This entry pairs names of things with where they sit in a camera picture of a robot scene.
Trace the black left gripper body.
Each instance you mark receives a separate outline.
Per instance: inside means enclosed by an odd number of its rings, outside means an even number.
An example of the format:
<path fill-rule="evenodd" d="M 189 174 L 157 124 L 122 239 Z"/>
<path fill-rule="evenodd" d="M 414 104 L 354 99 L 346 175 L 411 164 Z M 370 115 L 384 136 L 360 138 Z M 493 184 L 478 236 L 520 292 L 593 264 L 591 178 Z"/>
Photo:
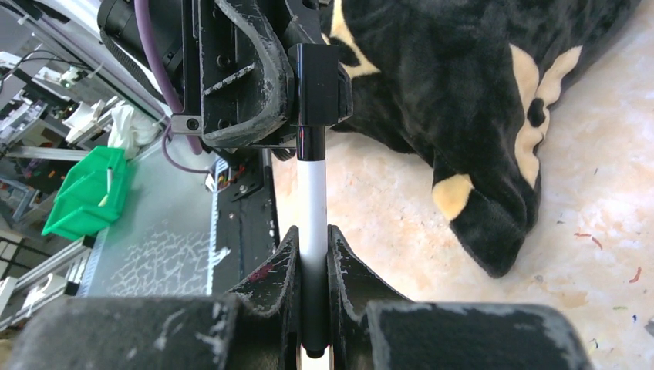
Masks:
<path fill-rule="evenodd" d="M 105 47 L 153 97 L 172 104 L 173 133 L 199 136 L 199 1 L 102 1 L 96 20 Z"/>

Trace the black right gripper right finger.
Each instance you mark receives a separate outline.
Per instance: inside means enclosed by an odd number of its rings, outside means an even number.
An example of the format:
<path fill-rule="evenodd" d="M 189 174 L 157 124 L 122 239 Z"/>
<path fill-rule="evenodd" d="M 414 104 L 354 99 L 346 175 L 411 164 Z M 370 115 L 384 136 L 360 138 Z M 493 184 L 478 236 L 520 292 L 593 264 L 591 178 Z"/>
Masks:
<path fill-rule="evenodd" d="M 329 228 L 334 369 L 590 369 L 568 319 L 538 304 L 412 301 Z"/>

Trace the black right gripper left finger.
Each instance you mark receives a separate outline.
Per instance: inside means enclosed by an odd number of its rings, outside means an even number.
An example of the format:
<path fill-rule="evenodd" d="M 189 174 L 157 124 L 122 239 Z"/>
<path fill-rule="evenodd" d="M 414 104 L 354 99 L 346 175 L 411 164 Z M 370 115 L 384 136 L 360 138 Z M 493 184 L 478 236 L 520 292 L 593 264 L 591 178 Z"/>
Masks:
<path fill-rule="evenodd" d="M 9 369 L 297 369 L 298 229 L 217 297 L 66 298 L 15 340 Z"/>

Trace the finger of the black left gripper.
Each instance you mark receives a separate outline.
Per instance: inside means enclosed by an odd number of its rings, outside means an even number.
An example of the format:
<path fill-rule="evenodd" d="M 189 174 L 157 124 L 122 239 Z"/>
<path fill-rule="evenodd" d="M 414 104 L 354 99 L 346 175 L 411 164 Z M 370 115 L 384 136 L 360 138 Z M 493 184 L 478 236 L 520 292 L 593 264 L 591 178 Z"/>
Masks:
<path fill-rule="evenodd" d="M 214 148 L 290 140 L 294 73 L 263 1 L 201 1 L 201 138 Z"/>
<path fill-rule="evenodd" d="M 319 3 L 317 1 L 279 1 L 278 87 L 281 91 L 281 121 L 285 126 L 298 125 L 299 78 L 295 49 L 298 44 L 302 43 L 328 45 L 322 37 Z M 351 79 L 339 62 L 339 118 L 337 123 L 349 118 L 352 113 Z"/>

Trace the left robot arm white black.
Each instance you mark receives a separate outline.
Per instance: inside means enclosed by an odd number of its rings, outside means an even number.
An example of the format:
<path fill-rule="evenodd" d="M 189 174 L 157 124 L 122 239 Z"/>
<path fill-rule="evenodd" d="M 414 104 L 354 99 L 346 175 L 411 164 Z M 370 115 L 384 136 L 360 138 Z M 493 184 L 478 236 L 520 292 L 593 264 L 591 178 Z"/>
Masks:
<path fill-rule="evenodd" d="M 350 78 L 321 30 L 324 1 L 5 1 L 194 152 L 283 148 L 352 115 Z"/>

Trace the thin white black-tip pen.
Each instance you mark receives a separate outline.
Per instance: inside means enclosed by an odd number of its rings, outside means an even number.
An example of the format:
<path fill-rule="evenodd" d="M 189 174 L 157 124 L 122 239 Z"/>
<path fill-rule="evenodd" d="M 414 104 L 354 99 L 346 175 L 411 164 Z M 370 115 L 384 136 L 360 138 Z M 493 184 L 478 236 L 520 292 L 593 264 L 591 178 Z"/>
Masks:
<path fill-rule="evenodd" d="M 328 220 L 325 129 L 298 128 L 297 181 L 300 208 L 299 252 L 302 273 L 302 346 L 321 358 L 329 345 Z"/>

